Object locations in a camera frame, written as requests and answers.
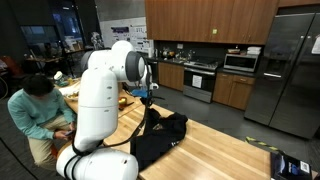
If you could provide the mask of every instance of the black garment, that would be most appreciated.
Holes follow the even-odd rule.
[[[188,118],[179,113],[162,118],[158,111],[149,109],[142,136],[134,137],[130,142],[130,154],[138,161],[142,171],[163,154],[177,145],[185,136]]]

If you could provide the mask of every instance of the oven door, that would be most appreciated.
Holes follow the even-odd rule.
[[[211,103],[214,84],[214,72],[184,68],[184,95]]]
[[[184,68],[184,85],[203,91],[213,92],[215,83],[215,73],[194,69]]]

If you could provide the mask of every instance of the stainless steel refrigerator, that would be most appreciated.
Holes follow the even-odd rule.
[[[275,16],[245,118],[311,139],[320,126],[320,14]]]

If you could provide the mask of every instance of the person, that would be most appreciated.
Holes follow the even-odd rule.
[[[66,105],[61,92],[42,75],[30,75],[22,81],[22,89],[8,101],[9,113],[27,137],[35,164],[56,170],[51,154],[53,139],[68,140],[68,131],[75,131],[73,111]]]

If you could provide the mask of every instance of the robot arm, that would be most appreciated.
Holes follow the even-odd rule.
[[[59,174],[72,179],[136,179],[134,156],[96,147],[118,125],[117,82],[139,81],[144,75],[146,82],[150,81],[145,67],[143,58],[127,41],[118,41],[111,50],[91,53],[81,78],[76,136],[58,158]]]

